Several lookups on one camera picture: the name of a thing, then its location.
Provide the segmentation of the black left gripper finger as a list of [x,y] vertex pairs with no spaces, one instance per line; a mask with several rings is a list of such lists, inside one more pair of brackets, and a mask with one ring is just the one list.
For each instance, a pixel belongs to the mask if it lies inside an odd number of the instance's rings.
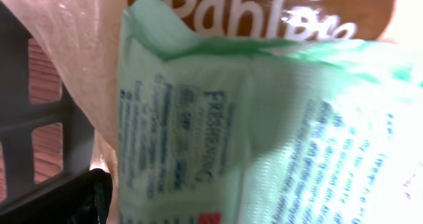
[[62,177],[1,205],[1,224],[106,224],[112,193],[100,168]]

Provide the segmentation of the brown Pantree pouch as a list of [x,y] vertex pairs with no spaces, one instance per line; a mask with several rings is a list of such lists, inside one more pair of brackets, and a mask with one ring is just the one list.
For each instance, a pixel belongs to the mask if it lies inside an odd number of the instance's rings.
[[[118,66],[124,11],[136,0],[2,0],[55,64],[98,136],[114,150],[119,195]],[[407,40],[381,40],[395,0],[162,0],[207,37],[289,42],[363,40],[422,53],[415,10],[399,24]]]

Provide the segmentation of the light green snack packet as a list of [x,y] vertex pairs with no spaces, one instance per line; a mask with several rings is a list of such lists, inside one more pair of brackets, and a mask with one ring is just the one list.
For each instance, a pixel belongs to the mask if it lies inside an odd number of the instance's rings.
[[422,53],[122,17],[121,223],[421,223]]

